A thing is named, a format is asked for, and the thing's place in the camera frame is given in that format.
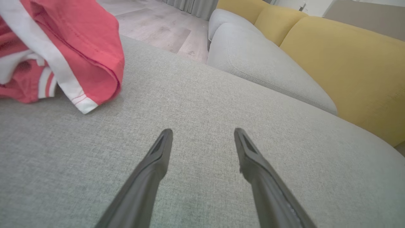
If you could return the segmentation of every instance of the yellow cushion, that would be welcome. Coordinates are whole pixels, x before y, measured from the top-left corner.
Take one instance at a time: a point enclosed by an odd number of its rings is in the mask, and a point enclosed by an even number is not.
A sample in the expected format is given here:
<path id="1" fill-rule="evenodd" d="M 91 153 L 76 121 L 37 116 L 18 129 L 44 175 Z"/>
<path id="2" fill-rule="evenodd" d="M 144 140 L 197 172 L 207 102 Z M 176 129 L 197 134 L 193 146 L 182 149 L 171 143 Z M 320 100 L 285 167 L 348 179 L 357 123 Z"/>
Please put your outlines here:
<path id="1" fill-rule="evenodd" d="M 305 17 L 280 47 L 328 93 L 341 118 L 392 146 L 405 140 L 405 42 Z"/>
<path id="2" fill-rule="evenodd" d="M 262 0 L 219 0 L 217 9 L 235 13 L 254 24 L 262 9 L 268 5 Z"/>
<path id="3" fill-rule="evenodd" d="M 259 14 L 254 25 L 268 40 L 280 46 L 290 29 L 306 16 L 306 13 L 295 9 L 268 5 Z"/>

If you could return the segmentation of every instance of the floor plank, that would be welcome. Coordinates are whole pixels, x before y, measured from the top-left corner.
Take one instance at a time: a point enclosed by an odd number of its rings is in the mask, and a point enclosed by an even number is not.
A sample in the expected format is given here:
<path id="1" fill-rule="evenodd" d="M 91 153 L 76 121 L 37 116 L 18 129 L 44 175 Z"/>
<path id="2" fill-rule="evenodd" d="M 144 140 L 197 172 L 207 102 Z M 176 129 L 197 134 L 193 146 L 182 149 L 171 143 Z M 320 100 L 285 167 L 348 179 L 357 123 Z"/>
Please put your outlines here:
<path id="1" fill-rule="evenodd" d="M 98 0 L 115 15 L 122 35 L 202 63 L 207 62 L 208 22 L 162 0 Z"/>

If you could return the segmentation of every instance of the red garment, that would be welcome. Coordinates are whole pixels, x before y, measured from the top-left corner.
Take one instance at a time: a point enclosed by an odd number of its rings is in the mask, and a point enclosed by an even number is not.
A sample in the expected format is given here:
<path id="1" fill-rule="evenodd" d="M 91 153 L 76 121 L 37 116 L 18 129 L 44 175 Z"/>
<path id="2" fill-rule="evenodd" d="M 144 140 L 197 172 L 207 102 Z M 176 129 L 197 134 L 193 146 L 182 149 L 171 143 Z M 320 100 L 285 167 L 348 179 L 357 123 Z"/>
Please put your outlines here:
<path id="1" fill-rule="evenodd" d="M 88 113 L 120 92 L 118 22 L 94 0 L 0 0 L 0 15 L 1 96 L 35 102 L 57 83 Z"/>

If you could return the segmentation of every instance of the gray seat cushion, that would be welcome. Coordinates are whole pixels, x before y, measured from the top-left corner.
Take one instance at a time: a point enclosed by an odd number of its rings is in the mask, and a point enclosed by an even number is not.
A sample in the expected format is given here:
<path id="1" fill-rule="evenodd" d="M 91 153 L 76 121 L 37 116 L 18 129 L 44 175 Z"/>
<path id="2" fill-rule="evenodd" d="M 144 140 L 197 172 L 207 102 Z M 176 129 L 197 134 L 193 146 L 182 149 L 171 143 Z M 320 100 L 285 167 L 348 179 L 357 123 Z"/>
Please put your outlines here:
<path id="1" fill-rule="evenodd" d="M 208 39 L 210 41 L 212 41 L 215 31 L 223 23 L 226 23 L 226 22 L 233 23 L 240 27 L 249 29 L 252 32 L 255 32 L 255 33 L 263 36 L 262 32 L 259 31 L 252 23 L 250 23 L 245 18 L 243 18 L 237 14 L 231 13 L 229 11 L 223 10 L 223 9 L 215 9 L 212 12 L 211 17 L 209 18 L 209 22 L 208 22 Z"/>
<path id="2" fill-rule="evenodd" d="M 334 115 L 327 93 L 273 42 L 231 23 L 216 31 L 207 64 Z"/>
<path id="3" fill-rule="evenodd" d="M 311 105 L 122 38 L 122 92 L 87 115 L 62 93 L 0 101 L 0 227 L 94 227 L 172 128 L 151 227 L 259 227 L 233 140 L 242 127 L 318 227 L 400 227 L 405 158 Z"/>

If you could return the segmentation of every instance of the gray curtain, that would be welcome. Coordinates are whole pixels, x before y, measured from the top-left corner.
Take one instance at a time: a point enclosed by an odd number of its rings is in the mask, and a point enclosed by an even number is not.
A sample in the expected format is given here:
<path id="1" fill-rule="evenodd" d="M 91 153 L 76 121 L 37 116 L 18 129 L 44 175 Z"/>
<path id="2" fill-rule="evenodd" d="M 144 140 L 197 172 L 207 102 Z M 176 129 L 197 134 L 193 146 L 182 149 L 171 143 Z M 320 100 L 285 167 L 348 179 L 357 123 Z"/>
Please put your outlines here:
<path id="1" fill-rule="evenodd" d="M 218 0 L 167 0 L 167 4 L 206 21 L 217 7 L 217 3 Z"/>

